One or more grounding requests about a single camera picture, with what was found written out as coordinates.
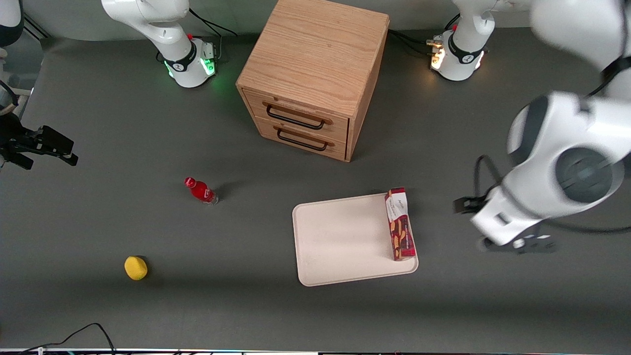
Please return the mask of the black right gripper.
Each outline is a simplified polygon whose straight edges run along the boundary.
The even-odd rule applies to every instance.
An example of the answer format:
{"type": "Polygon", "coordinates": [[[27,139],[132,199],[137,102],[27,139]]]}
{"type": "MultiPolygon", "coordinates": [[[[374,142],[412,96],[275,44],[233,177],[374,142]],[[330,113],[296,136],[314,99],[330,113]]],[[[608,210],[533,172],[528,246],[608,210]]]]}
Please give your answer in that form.
{"type": "Polygon", "coordinates": [[[78,156],[72,152],[74,142],[49,126],[29,130],[14,114],[0,119],[1,148],[10,153],[36,153],[59,156],[70,166],[76,166],[78,156]]]}

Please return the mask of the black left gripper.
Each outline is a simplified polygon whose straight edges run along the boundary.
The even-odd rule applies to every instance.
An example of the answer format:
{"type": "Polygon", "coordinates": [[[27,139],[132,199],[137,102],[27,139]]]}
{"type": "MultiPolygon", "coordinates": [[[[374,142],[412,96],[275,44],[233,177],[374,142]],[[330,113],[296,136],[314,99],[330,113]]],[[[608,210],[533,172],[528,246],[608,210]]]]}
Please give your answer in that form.
{"type": "MultiPolygon", "coordinates": [[[[454,212],[468,214],[479,212],[486,204],[485,196],[464,196],[453,202],[454,212]]],[[[529,234],[522,234],[506,245],[497,245],[489,238],[482,236],[478,245],[483,252],[508,252],[511,254],[552,253],[558,245],[550,235],[540,233],[541,224],[536,224],[529,234]]]]}

